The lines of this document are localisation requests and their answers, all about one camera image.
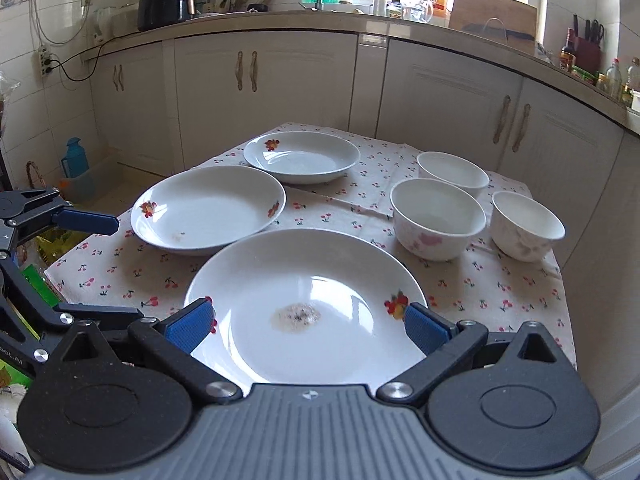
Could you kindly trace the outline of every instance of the knife block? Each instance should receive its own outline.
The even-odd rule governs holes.
[[[575,65],[596,76],[600,71],[602,51],[600,47],[584,38],[575,38]]]

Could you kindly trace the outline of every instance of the scissors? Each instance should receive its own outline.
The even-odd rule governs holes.
[[[591,43],[595,43],[597,46],[600,46],[602,38],[604,38],[604,26],[600,25],[598,20],[593,20],[591,22],[591,37],[587,38],[587,40],[591,41]]]

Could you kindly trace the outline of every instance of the tablecloth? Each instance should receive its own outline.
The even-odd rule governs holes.
[[[436,263],[418,258],[396,241],[389,201],[393,184],[417,176],[418,150],[306,124],[286,123],[269,133],[277,140],[277,133],[284,130],[343,137],[358,146],[361,157],[344,177],[331,183],[287,186],[286,207],[269,229],[314,227],[360,237],[405,265],[422,288],[428,306],[438,314],[452,322],[474,319],[497,332],[517,331],[526,320],[540,321],[575,365],[564,286],[553,253],[535,264],[518,262],[500,252],[485,229],[455,260]],[[228,150],[202,166],[245,165],[243,147]],[[495,190],[530,196],[523,183],[488,174],[490,184],[478,198],[487,225]],[[70,303],[135,306],[148,316],[164,319],[182,308],[186,290],[206,260],[145,244],[131,229],[129,210],[120,216],[116,234],[89,236],[50,266],[46,275]]]

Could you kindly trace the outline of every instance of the cabinet door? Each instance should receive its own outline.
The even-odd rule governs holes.
[[[126,121],[122,110],[122,91],[118,85],[116,54],[98,59],[98,66],[91,76],[95,123],[100,138],[110,147],[121,149],[126,145]]]
[[[171,175],[174,159],[164,99],[162,44],[124,50],[114,56],[114,62],[122,99],[122,108],[114,113],[125,121],[126,139],[118,146],[122,161],[140,170]]]
[[[91,88],[98,132],[109,147],[119,150],[120,161],[139,170],[172,174],[161,44],[100,58]]]
[[[566,237],[554,250],[561,267],[600,199],[622,134],[578,101],[525,81],[498,172],[527,184],[533,198],[564,224]]]
[[[250,113],[246,101],[252,92],[246,76],[251,63],[247,35],[233,32],[175,41],[185,168],[192,168],[251,136],[246,126]]]
[[[508,70],[390,40],[376,138],[495,171],[521,86],[521,76]]]
[[[249,137],[285,122],[348,128],[356,34],[263,31],[247,41]]]

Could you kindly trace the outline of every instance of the plastic bag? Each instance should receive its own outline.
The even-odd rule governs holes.
[[[0,71],[0,138],[4,135],[6,126],[6,110],[11,93],[20,86],[20,82],[7,77]]]

